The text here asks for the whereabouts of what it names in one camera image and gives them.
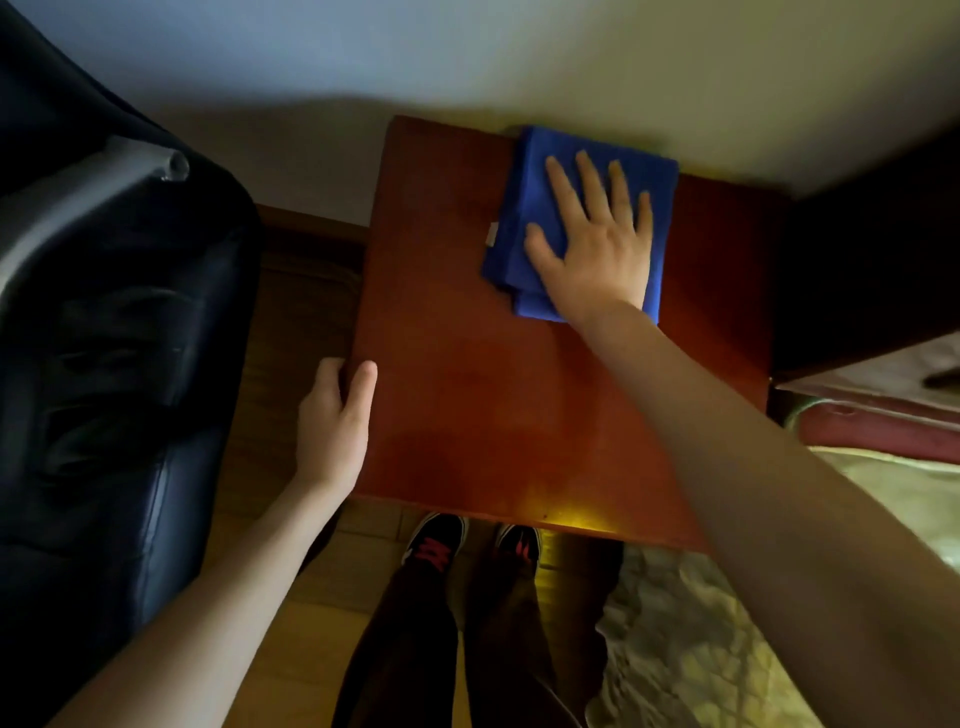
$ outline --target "white wall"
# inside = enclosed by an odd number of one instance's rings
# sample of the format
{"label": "white wall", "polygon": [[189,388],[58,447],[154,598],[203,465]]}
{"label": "white wall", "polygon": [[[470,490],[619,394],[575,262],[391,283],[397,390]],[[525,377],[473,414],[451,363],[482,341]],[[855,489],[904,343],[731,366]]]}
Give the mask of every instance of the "white wall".
{"label": "white wall", "polygon": [[956,0],[13,0],[258,202],[369,221],[397,109],[805,193],[960,116]]}

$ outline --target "folded blue cloth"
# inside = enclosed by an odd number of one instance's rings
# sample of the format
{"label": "folded blue cloth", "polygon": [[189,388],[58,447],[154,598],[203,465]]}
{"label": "folded blue cloth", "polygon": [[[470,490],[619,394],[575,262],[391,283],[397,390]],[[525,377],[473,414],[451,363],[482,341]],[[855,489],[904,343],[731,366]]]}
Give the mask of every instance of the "folded blue cloth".
{"label": "folded blue cloth", "polygon": [[660,316],[663,250],[670,229],[673,192],[680,177],[680,165],[674,159],[544,127],[527,127],[516,145],[514,166],[500,208],[499,227],[495,241],[484,258],[483,276],[494,285],[513,293],[514,313],[518,316],[563,320],[550,302],[540,277],[523,250],[523,239],[527,223],[537,223],[543,228],[556,254],[560,257],[566,254],[566,232],[544,164],[547,157],[556,157],[582,200],[583,186],[575,161],[577,152],[582,149],[587,151],[605,182],[608,182],[607,168],[610,163],[615,159],[620,160],[630,187],[630,197],[634,201],[635,214],[640,192],[650,192],[654,240],[643,310],[656,322]]}

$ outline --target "floor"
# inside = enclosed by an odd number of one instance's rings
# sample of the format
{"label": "floor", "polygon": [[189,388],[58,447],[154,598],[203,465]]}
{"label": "floor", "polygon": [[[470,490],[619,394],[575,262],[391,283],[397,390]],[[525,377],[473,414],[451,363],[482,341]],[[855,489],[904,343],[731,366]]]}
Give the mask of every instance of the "floor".
{"label": "floor", "polygon": [[[204,567],[240,537],[290,478],[297,403],[320,358],[349,350],[361,260],[357,246],[269,231]],[[329,724],[352,650],[420,516],[396,503],[348,501],[329,546],[280,608],[227,726]],[[450,574],[449,599],[458,620],[470,567],[493,529],[492,523],[471,525]],[[537,587],[544,629],[558,692],[582,716],[601,683],[606,652],[593,624],[615,584],[621,545],[554,532],[543,536]],[[462,652],[453,724],[469,725]]]}

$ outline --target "dark pants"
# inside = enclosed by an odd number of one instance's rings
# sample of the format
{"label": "dark pants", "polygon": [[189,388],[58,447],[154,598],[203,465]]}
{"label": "dark pants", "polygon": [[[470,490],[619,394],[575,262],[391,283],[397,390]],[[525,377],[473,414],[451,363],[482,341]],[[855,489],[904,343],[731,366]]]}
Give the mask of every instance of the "dark pants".
{"label": "dark pants", "polygon": [[[555,694],[533,570],[518,556],[496,554],[478,565],[464,646],[474,728],[579,726]],[[353,653],[333,728],[448,728],[456,665],[457,625],[444,579],[409,559]]]}

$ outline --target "wooden table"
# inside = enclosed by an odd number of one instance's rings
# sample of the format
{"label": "wooden table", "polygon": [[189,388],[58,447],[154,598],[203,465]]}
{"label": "wooden table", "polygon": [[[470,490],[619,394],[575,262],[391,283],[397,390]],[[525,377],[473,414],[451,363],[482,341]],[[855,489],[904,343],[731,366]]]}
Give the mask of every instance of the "wooden table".
{"label": "wooden table", "polygon": [[[390,126],[351,358],[380,367],[357,493],[705,549],[656,436],[577,334],[514,316],[480,277],[513,149],[420,119]],[[786,204],[682,175],[667,243],[660,326],[761,409]]]}

